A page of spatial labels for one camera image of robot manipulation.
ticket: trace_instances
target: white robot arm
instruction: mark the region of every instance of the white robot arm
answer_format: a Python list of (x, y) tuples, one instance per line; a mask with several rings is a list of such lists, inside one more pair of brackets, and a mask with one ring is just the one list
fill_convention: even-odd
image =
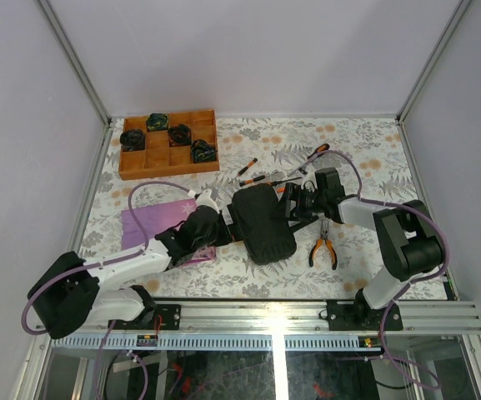
[[(355, 302), (361, 314), (385, 308), (409, 280), (442, 263), (442, 241), (420, 218), (346, 196), (334, 168), (317, 171), (315, 180), (316, 188), (311, 189), (287, 183), (275, 210), (277, 218), (300, 221), (294, 226), (295, 231), (316, 221), (318, 214), (323, 213), (336, 223), (352, 223), (377, 232), (384, 267), (357, 294)], [(127, 287), (128, 282), (175, 268), (203, 246), (222, 246), (235, 240), (229, 230), (233, 228), (223, 220), (210, 190), (203, 191), (196, 204), (196, 210), (179, 228), (171, 227), (142, 246), (87, 260), (75, 252), (63, 254), (28, 294), (29, 299), (38, 296), (33, 307), (50, 336), (63, 338), (82, 325), (104, 324), (114, 319), (148, 327), (156, 305), (143, 287)], [(420, 201), (406, 204), (428, 215)], [(47, 282), (71, 270), (75, 273), (35, 294)]]

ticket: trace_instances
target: gray wall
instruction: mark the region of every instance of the gray wall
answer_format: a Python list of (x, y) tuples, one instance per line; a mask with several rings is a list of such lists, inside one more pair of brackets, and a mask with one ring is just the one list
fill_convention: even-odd
[(481, 312), (481, 1), (453, 37), (407, 121), (457, 286)]
[(112, 115), (395, 114), (458, 0), (52, 0)]
[(101, 124), (32, 0), (0, 0), (0, 399), (26, 294), (66, 250)]

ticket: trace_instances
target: wooden tray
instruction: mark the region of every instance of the wooden tray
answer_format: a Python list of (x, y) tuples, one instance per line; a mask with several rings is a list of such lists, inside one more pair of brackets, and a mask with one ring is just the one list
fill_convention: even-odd
[[(192, 141), (203, 139), (218, 149), (214, 110), (173, 112), (168, 116), (168, 127), (176, 127), (183, 123), (192, 130)], [(118, 172), (121, 179), (127, 181), (219, 171), (218, 154), (216, 154), (216, 161), (194, 163), (190, 157), (190, 146), (170, 147), (168, 131), (147, 132), (146, 120), (148, 117), (146, 115), (125, 119), (124, 132), (129, 129), (142, 129), (146, 133), (146, 149), (140, 152), (120, 153)]]

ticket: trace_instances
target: purple cloth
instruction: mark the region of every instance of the purple cloth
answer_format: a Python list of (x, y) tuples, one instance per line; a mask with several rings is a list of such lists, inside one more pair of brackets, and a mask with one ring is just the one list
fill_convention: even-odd
[[(196, 201), (192, 198), (134, 208), (138, 220), (142, 222), (150, 238), (154, 238), (157, 233), (178, 225), (195, 210)], [(142, 232), (128, 210), (122, 211), (122, 225), (122, 250), (133, 248), (144, 242)], [(215, 247), (204, 247), (197, 250), (188, 263), (200, 263), (201, 261), (214, 260), (214, 258), (216, 258)]]

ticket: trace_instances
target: orange-handled pliers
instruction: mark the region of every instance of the orange-handled pliers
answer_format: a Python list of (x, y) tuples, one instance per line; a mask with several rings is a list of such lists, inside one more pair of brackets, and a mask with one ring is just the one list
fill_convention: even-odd
[(313, 249), (310, 251), (308, 255), (308, 265), (310, 267), (314, 266), (314, 258), (316, 257), (316, 252), (322, 247), (325, 243), (327, 249), (329, 250), (329, 254), (331, 254), (331, 261), (333, 262), (333, 270), (337, 269), (338, 265), (338, 258), (337, 253), (334, 251), (333, 242), (329, 240), (329, 220), (325, 217), (322, 217), (322, 227), (320, 228), (320, 239), (316, 241)]

